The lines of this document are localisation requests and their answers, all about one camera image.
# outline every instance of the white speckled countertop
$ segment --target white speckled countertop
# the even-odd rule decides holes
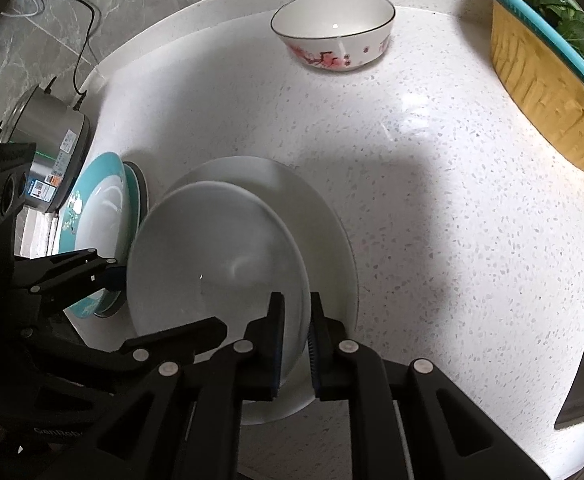
[[[88,161],[136,162],[151,199],[219,156],[296,168],[351,239],[355,337],[434,361],[552,478],[578,470],[584,423],[553,423],[584,348],[584,173],[494,74],[490,0],[392,0],[386,55],[342,75],[287,55],[269,30],[286,1],[207,0],[104,60],[86,83]],[[348,478],[345,413],[315,401],[243,428],[240,462],[254,478]]]

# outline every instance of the cherry blossom design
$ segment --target cherry blossom design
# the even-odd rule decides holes
[[[349,66],[351,64],[349,60],[349,54],[345,54],[344,59],[335,56],[332,51],[321,52],[319,57],[316,57],[311,52],[306,52],[300,46],[288,45],[290,52],[294,54],[299,59],[302,59],[308,65],[322,66],[324,68],[339,68],[341,66]]]
[[[385,52],[385,49],[390,44],[390,37],[387,36],[384,40],[381,41],[381,45],[378,48],[378,52],[381,54]]]

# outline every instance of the white bowl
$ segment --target white bowl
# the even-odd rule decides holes
[[[294,0],[271,27],[302,63],[343,72],[385,52],[395,15],[389,0]]]
[[[227,156],[190,171],[171,185],[218,180],[254,193],[285,223],[298,245],[311,290],[321,295],[323,312],[345,325],[357,324],[358,283],[354,256],[338,216],[320,194],[291,168],[267,158]],[[263,424],[302,410],[314,400],[307,349],[273,402],[245,404],[242,424]]]
[[[285,297],[281,383],[303,352],[310,286],[301,253],[281,219],[258,197],[224,182],[196,182],[148,213],[128,257],[130,316],[138,335],[206,317],[227,325],[223,345]]]

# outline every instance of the metal pot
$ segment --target metal pot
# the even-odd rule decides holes
[[[43,213],[57,211],[72,189],[89,146],[90,122],[45,90],[33,86],[21,96],[0,142],[35,142],[37,151],[26,185],[25,203]]]

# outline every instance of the screw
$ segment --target screw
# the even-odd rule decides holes
[[[254,348],[252,341],[247,339],[239,339],[233,345],[234,351],[238,352],[239,354],[246,354],[247,352],[251,352]]]
[[[346,354],[353,354],[358,350],[358,343],[351,339],[344,339],[339,343],[339,349]]]
[[[178,371],[179,365],[172,361],[166,361],[165,363],[161,364],[161,366],[159,366],[159,373],[163,377],[172,377]]]
[[[137,348],[132,352],[132,357],[134,360],[139,362],[147,361],[149,356],[150,352],[148,352],[145,348]]]
[[[434,365],[427,359],[416,359],[416,361],[414,361],[414,370],[419,374],[428,374],[434,370]]]

